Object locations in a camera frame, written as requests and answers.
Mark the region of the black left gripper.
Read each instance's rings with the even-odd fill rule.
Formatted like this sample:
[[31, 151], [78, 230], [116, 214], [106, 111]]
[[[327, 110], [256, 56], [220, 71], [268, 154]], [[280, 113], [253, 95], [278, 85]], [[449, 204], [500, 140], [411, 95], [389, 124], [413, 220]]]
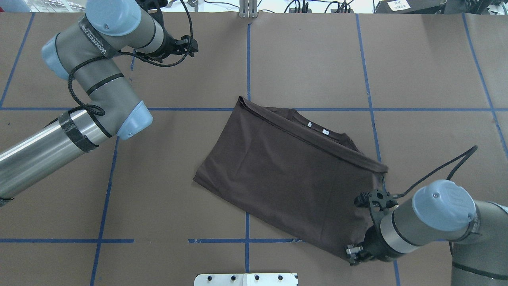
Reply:
[[184, 35], [180, 39], [171, 36], [163, 28], [163, 41], [157, 50], [153, 52], [153, 60], [162, 62], [170, 55], [185, 55], [194, 57], [198, 53], [197, 40], [190, 35]]

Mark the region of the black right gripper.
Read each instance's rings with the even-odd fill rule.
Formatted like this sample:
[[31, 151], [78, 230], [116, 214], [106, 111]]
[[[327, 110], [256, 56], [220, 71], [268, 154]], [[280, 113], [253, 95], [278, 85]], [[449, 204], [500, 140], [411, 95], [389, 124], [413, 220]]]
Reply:
[[350, 266], [369, 261], [392, 262], [397, 259], [397, 252], [388, 246], [374, 226], [368, 228], [360, 245], [345, 246], [345, 253], [349, 255]]

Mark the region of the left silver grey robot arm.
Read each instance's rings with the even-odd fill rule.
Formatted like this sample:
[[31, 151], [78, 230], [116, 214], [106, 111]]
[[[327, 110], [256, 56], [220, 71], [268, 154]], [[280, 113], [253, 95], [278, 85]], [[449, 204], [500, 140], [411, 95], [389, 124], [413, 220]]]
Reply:
[[154, 118], [114, 58], [132, 56], [169, 68], [198, 52], [189, 34], [175, 38], [164, 25], [167, 0], [89, 0], [75, 24], [41, 50], [64, 79], [76, 107], [1, 154], [1, 205], [111, 137], [127, 140]]

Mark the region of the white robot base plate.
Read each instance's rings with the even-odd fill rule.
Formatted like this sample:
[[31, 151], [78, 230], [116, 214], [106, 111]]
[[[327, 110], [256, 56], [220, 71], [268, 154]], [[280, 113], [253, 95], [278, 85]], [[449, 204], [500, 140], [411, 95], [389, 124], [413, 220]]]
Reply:
[[199, 274], [194, 286], [299, 286], [299, 279], [293, 273]]

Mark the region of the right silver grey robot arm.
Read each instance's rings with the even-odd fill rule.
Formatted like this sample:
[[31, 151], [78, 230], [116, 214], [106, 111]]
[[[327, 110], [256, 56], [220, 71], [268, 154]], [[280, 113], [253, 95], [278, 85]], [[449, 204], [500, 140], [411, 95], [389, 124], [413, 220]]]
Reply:
[[368, 208], [373, 226], [362, 242], [345, 246], [350, 265], [392, 262], [428, 243], [452, 244], [452, 286], [506, 286], [507, 207], [474, 200], [450, 180], [437, 180], [401, 205], [398, 195], [374, 190], [354, 204]]

